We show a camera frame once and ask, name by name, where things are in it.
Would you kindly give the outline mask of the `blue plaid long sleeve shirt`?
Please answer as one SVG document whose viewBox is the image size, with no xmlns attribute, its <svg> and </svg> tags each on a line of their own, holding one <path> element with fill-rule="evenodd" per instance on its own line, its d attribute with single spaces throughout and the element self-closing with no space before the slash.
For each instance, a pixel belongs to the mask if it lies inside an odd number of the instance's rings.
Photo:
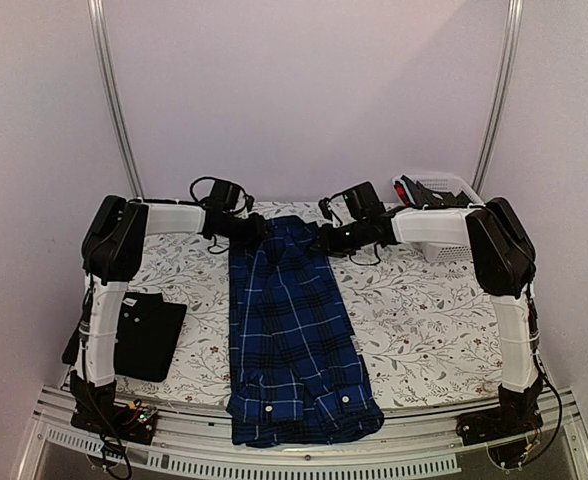
<svg viewBox="0 0 588 480">
<path fill-rule="evenodd" d="M 314 222 L 268 220 L 272 237 L 229 250 L 231 439 L 337 444 L 378 432 L 384 414 Z"/>
</svg>

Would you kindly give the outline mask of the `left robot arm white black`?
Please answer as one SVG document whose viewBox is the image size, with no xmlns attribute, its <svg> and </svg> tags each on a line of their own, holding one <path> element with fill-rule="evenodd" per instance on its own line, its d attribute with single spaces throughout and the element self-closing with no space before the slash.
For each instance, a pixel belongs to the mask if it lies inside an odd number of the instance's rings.
<svg viewBox="0 0 588 480">
<path fill-rule="evenodd" d="M 145 239 L 151 235 L 194 233 L 232 245 L 257 245 L 270 236 L 267 220 L 251 211 L 253 202 L 233 182 L 215 179 L 202 200 L 102 200 L 81 246 L 85 296 L 74 365 L 77 390 L 115 388 L 114 351 L 120 306 L 138 273 Z"/>
</svg>

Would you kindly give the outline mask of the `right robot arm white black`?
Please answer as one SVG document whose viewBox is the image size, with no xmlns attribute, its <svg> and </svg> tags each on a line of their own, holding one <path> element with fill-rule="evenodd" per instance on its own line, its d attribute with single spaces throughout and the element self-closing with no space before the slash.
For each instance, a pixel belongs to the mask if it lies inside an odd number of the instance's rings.
<svg viewBox="0 0 588 480">
<path fill-rule="evenodd" d="M 509 201 L 462 203 L 456 196 L 434 192 L 403 178 L 400 205 L 386 208 L 373 185 L 363 182 L 340 192 L 352 218 L 344 223 L 329 197 L 319 209 L 326 224 L 316 250 L 336 258 L 350 257 L 368 245 L 432 243 L 466 247 L 475 277 L 490 297 L 498 322 L 502 354 L 499 397 L 506 401 L 491 415 L 491 427 L 511 436 L 526 424 L 530 409 L 523 399 L 535 399 L 543 388 L 536 354 L 538 315 L 534 303 L 535 248 Z"/>
</svg>

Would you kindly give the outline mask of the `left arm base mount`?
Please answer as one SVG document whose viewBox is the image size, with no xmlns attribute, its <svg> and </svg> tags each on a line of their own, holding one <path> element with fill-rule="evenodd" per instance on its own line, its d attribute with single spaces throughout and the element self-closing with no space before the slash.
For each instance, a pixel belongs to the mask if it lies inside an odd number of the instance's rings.
<svg viewBox="0 0 588 480">
<path fill-rule="evenodd" d="M 150 445 L 158 422 L 158 409 L 134 400 L 126 405 L 110 400 L 100 403 L 78 400 L 71 425 L 77 429 L 102 434 L 121 441 Z"/>
</svg>

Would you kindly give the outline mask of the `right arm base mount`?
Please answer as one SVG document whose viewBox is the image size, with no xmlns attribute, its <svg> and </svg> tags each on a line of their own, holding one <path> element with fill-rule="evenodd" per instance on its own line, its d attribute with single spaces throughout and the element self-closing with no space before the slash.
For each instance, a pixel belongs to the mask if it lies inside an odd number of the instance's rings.
<svg viewBox="0 0 588 480">
<path fill-rule="evenodd" d="M 538 441 L 543 419 L 537 402 L 529 410 L 513 404 L 462 414 L 456 434 L 464 446 L 485 445 L 492 463 L 503 469 L 521 467 Z"/>
</svg>

